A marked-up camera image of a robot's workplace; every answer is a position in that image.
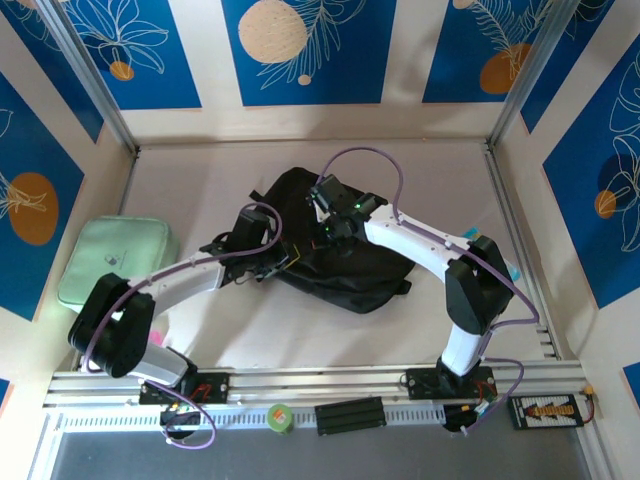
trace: black bracket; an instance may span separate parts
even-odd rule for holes
[[[478,398],[478,384],[495,385],[491,367],[476,367],[455,385],[443,376],[442,368],[410,368],[405,372],[410,400],[452,400]]]
[[[189,388],[180,392],[195,403],[225,404],[229,394],[229,374],[224,372],[198,372],[189,377]],[[140,387],[140,405],[171,405],[178,399],[152,385],[145,383]]]

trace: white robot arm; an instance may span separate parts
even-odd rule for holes
[[[373,194],[356,199],[333,175],[318,183],[309,199],[315,206],[318,221],[325,226],[323,230],[329,241],[355,237],[389,248],[426,268],[444,283],[447,312],[454,325],[438,362],[438,376],[447,395],[455,396],[463,384],[469,383],[480,363],[480,350],[491,323],[512,298],[511,291],[493,275],[466,256],[462,258],[459,252],[471,250],[508,275],[495,243],[486,237],[475,241],[454,237],[402,213],[396,215],[391,205]],[[402,220],[444,238],[445,242],[433,241],[407,228]],[[219,237],[187,262],[150,276],[148,285],[126,301],[121,319],[109,321],[95,342],[96,328],[109,309],[133,285],[144,281],[106,275],[96,284],[73,325],[69,342],[81,352],[95,342],[91,360],[113,377],[134,375],[178,388],[197,368],[173,350],[148,344],[151,322],[160,313],[199,292],[221,288],[248,271],[266,276],[288,263],[292,258],[291,249],[282,240],[257,255],[229,255],[262,246],[269,231],[269,218],[265,214],[243,211],[226,240]],[[450,248],[453,244],[459,248]],[[226,255],[225,260],[216,261],[221,254]]]

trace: black backpack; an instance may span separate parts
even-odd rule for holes
[[[278,211],[283,238],[300,251],[300,259],[276,278],[356,313],[371,312],[394,295],[406,295],[411,282],[405,277],[415,264],[402,255],[355,239],[348,245],[319,247],[324,236],[307,202],[317,179],[318,175],[296,167],[282,174],[264,196],[255,190],[250,195]],[[363,194],[345,187],[356,198]]]

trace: label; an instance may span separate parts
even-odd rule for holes
[[[280,425],[282,425],[284,422],[287,421],[287,414],[284,413],[282,411],[282,409],[278,409],[275,412],[273,412],[273,419],[279,423]]]

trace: cable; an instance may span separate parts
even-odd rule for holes
[[[511,385],[509,390],[507,390],[506,393],[502,395],[499,400],[493,402],[491,406],[488,408],[488,410],[484,412],[484,414],[478,417],[478,419],[476,420],[476,423],[462,430],[462,433],[464,433],[465,436],[469,435],[469,433],[471,433],[473,430],[478,428],[478,426],[482,422],[484,422],[489,415],[491,415],[496,409],[498,409],[500,405],[505,403],[507,399],[511,396],[511,394],[515,392],[516,388],[518,388],[518,385],[520,385],[520,382],[522,382],[522,379],[524,378],[524,364],[520,360],[513,360],[510,358],[492,358],[492,357],[491,358],[486,357],[485,360],[487,362],[494,362],[494,363],[513,363],[514,365],[517,365],[520,368],[520,373],[518,374],[518,378],[516,378],[516,381],[513,382],[513,385]]]
[[[267,205],[266,203],[262,203],[262,202],[252,202],[252,203],[248,203],[247,205],[245,205],[244,207],[242,207],[240,209],[240,211],[244,211],[248,208],[251,207],[261,207],[261,208],[266,208],[267,210],[269,210],[271,213],[273,213],[275,219],[276,219],[276,223],[277,223],[277,229],[276,229],[276,233],[275,236],[271,239],[271,241],[269,241],[268,243],[266,243],[265,245],[258,247],[258,248],[254,248],[251,250],[244,250],[244,251],[240,251],[240,252],[229,252],[229,253],[223,253],[221,255],[216,255],[213,257],[208,257],[208,258],[200,258],[198,260],[196,260],[195,262],[192,262],[190,260],[185,261],[184,263],[180,263],[178,265],[175,265],[167,270],[163,270],[162,272],[159,272],[155,275],[153,275],[151,278],[145,279],[137,284],[135,284],[134,286],[132,286],[129,290],[127,290],[124,295],[122,295],[114,304],[113,306],[109,309],[109,311],[105,314],[105,316],[102,318],[102,320],[100,321],[100,323],[98,324],[98,326],[96,327],[95,332],[93,333],[93,336],[91,337],[91,340],[89,341],[89,344],[87,345],[87,349],[85,350],[84,353],[84,360],[82,362],[82,368],[84,370],[86,370],[89,373],[97,373],[100,370],[96,370],[96,369],[92,369],[89,366],[89,362],[91,360],[91,356],[93,355],[93,351],[95,350],[95,347],[98,343],[98,340],[100,339],[100,337],[102,336],[102,333],[104,332],[104,329],[107,327],[107,324],[109,323],[109,321],[111,320],[111,317],[114,313],[116,313],[117,311],[119,311],[122,306],[135,294],[137,293],[140,289],[146,287],[146,286],[150,286],[153,284],[153,282],[157,282],[158,280],[161,280],[163,278],[168,277],[169,275],[173,275],[174,273],[180,272],[182,270],[185,270],[187,268],[195,268],[198,265],[202,265],[204,263],[212,263],[212,262],[219,262],[222,260],[226,260],[228,258],[233,258],[233,257],[246,257],[249,255],[255,255],[258,253],[262,253],[266,250],[268,250],[269,248],[273,247],[278,240],[280,239],[280,236],[282,235],[282,218],[280,217],[280,214],[276,211],[275,208],[273,208],[271,205]],[[187,446],[187,445],[183,445],[183,444],[178,444],[176,442],[172,441],[172,445],[175,445],[177,447],[180,448],[186,448],[188,450],[199,450],[199,449],[203,449],[203,448],[207,448],[208,446],[211,445],[211,443],[213,443],[213,439],[215,438],[215,425],[213,423],[213,419],[205,412],[205,410],[201,407],[199,407],[195,402],[192,402],[190,399],[186,399],[186,397],[184,397],[183,395],[181,395],[180,393],[170,389],[169,387],[165,387],[163,385],[160,385],[156,382],[152,382],[147,380],[147,382],[151,385],[153,385],[156,388],[159,388],[160,390],[169,393],[170,395],[175,396],[176,398],[179,398],[180,400],[182,400],[183,402],[191,405],[192,407],[195,407],[197,410],[200,411],[200,413],[204,414],[205,418],[211,423],[211,426],[213,428],[213,435],[212,438],[210,439],[210,441],[207,441],[205,443],[203,443],[202,445],[194,445],[194,446]]]
[[[213,418],[211,418],[211,415],[209,415],[209,413],[207,413],[207,411],[204,408],[202,408],[200,405],[198,405],[194,400],[190,399],[189,397],[186,397],[169,387],[165,387],[160,383],[154,382],[153,380],[147,380],[147,383],[157,388],[158,390],[162,390],[164,393],[177,398],[181,402],[186,403],[190,407],[195,408],[204,416],[207,422],[209,422],[209,424],[211,425],[211,436],[206,442],[200,443],[198,445],[187,445],[181,442],[176,442],[171,438],[171,436],[169,435],[169,424],[167,423],[162,427],[162,434],[164,435],[164,438],[167,439],[167,443],[169,445],[181,448],[183,450],[204,450],[205,448],[208,448],[213,444],[213,442],[216,439],[216,433],[217,433],[216,423],[213,421]]]
[[[437,244],[443,245],[448,250],[452,250],[453,252],[457,253],[460,256],[466,255],[468,258],[473,260],[480,267],[484,268],[487,272],[489,272],[491,275],[493,275],[495,278],[497,278],[505,287],[507,287],[509,290],[511,290],[513,292],[513,294],[516,297],[518,297],[527,306],[527,308],[531,311],[531,318],[505,320],[505,321],[502,321],[502,322],[497,322],[494,325],[492,325],[489,328],[487,334],[485,335],[483,343],[480,346],[480,350],[479,350],[479,353],[478,353],[480,357],[482,357],[482,355],[484,354],[485,350],[487,349],[487,346],[489,345],[489,341],[491,340],[492,335],[499,328],[507,327],[509,325],[536,324],[536,323],[538,323],[540,321],[540,314],[538,313],[538,310],[536,309],[535,305],[533,305],[531,300],[529,300],[527,298],[527,296],[518,287],[516,287],[516,285],[510,279],[506,278],[495,267],[493,267],[492,265],[489,265],[487,262],[485,262],[482,258],[478,257],[474,253],[459,247],[458,245],[456,245],[453,242],[448,241],[446,238],[442,238],[441,236],[436,235],[433,232],[425,230],[424,228],[419,227],[418,225],[414,225],[414,224],[412,224],[410,222],[407,222],[406,220],[403,220],[402,218],[400,218],[400,212],[398,210],[398,204],[400,202],[400,195],[402,194],[402,189],[404,188],[404,173],[402,172],[402,167],[400,166],[398,161],[395,158],[393,158],[391,155],[389,155],[387,152],[385,152],[383,150],[380,150],[379,148],[366,147],[366,146],[350,147],[350,148],[346,148],[344,150],[341,150],[341,151],[339,151],[338,153],[336,153],[333,157],[331,157],[329,159],[329,161],[325,165],[324,169],[320,173],[320,176],[318,177],[318,181],[316,182],[316,184],[320,183],[320,181],[322,181],[322,179],[325,177],[325,174],[327,173],[327,170],[329,169],[331,164],[338,159],[338,157],[341,157],[342,155],[344,155],[346,153],[349,153],[349,152],[362,151],[362,150],[373,152],[373,153],[377,153],[378,155],[383,156],[384,158],[386,158],[387,160],[389,160],[393,164],[393,166],[396,168],[396,171],[398,172],[398,188],[396,189],[396,193],[395,193],[395,195],[393,197],[393,202],[392,202],[391,206],[393,208],[393,216],[395,217],[395,219],[396,219],[396,221],[398,222],[399,225],[401,225],[401,226],[407,228],[408,230],[410,230],[410,231],[412,231],[412,232],[414,232],[414,233],[416,233],[418,235],[421,235],[421,236],[423,236],[423,237],[425,237],[425,238],[427,238],[427,239],[429,239],[429,240],[431,240],[431,241],[433,241],[433,242],[435,242]],[[485,412],[484,415],[479,417],[479,419],[477,420],[477,422],[474,425],[472,425],[468,429],[464,430],[465,435],[469,431],[473,430],[477,424],[479,424],[482,421],[484,421],[484,419],[487,416],[489,416],[497,407],[499,407],[502,403],[504,403],[506,401],[506,399],[509,397],[509,395],[511,395],[515,391],[515,389],[518,387],[518,385],[522,381],[522,378],[524,377],[524,365],[522,364],[522,362],[520,362],[518,360],[511,360],[511,359],[506,359],[506,358],[497,358],[497,359],[489,359],[489,358],[487,358],[486,360],[488,360],[488,361],[496,361],[496,362],[509,362],[509,363],[516,364],[516,365],[518,365],[520,367],[520,374],[518,375],[518,378],[516,379],[514,384],[511,386],[511,388],[509,388],[507,393],[505,395],[503,395],[500,398],[500,400],[495,402],[494,406],[491,407],[487,412]]]
[[[583,420],[583,423],[586,425],[587,423],[593,420],[593,417],[596,416],[596,405],[593,403],[593,395],[587,395],[587,402],[589,403],[589,416],[586,420]]]

